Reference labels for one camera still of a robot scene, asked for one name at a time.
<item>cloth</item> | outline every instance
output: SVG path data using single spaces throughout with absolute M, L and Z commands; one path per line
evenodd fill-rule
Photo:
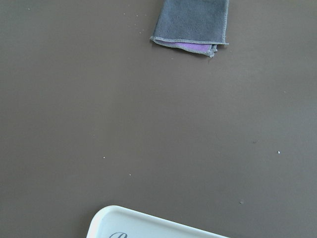
M 214 56 L 225 39 L 229 0 L 165 0 L 151 40 Z

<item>gray cloth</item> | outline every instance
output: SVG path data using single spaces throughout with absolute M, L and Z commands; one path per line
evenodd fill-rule
M 165 0 L 151 36 L 155 43 L 212 57 L 227 45 L 229 0 Z

